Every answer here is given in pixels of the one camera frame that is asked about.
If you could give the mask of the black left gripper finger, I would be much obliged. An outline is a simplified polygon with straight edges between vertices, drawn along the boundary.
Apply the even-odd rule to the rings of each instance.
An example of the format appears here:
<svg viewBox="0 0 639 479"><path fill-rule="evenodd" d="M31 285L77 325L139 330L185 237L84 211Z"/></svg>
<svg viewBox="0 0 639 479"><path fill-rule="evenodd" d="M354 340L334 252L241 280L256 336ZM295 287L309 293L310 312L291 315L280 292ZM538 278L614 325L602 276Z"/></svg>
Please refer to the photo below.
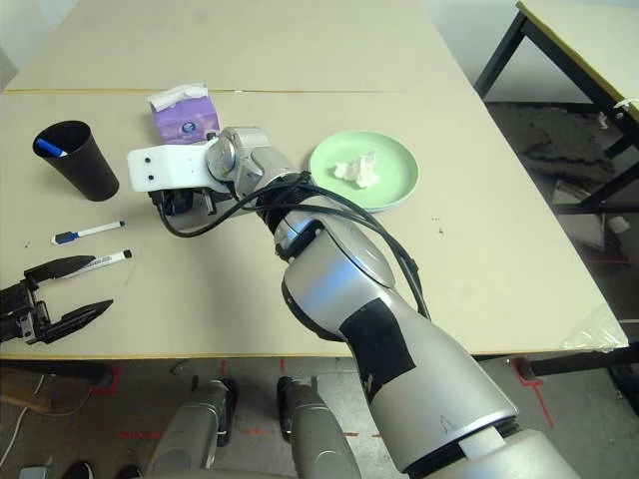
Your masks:
<svg viewBox="0 0 639 479"><path fill-rule="evenodd" d="M112 299L88 304L66 313L47 329L48 340L58 340L82 329L104 313L113 304Z"/></svg>
<svg viewBox="0 0 639 479"><path fill-rule="evenodd" d="M95 259L93 255L73 255L58 258L26 269L24 276L29 280L56 279L78 271Z"/></svg>

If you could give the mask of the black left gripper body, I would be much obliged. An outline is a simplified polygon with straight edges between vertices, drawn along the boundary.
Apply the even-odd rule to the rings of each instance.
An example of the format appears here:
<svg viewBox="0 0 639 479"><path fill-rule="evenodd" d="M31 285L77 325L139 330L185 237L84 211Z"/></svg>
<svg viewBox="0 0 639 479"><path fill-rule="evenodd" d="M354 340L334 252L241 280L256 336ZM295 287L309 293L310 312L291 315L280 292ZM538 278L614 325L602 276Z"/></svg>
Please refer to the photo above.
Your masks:
<svg viewBox="0 0 639 479"><path fill-rule="evenodd" d="M43 342L51 325L46 303L37 300L25 281L1 290L1 341Z"/></svg>

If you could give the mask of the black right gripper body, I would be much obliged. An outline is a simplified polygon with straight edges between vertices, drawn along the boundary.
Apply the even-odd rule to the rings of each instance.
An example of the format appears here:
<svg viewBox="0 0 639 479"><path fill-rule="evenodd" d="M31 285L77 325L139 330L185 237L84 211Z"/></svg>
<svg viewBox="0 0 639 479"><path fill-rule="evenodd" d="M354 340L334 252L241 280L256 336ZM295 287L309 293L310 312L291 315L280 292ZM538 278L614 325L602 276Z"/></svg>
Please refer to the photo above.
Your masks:
<svg viewBox="0 0 639 479"><path fill-rule="evenodd" d="M209 188L159 190L149 192L149 197L161 214L171 217L186 214L194 207L203 210L207 216L213 216L218 212L217 202L220 200L220 194Z"/></svg>

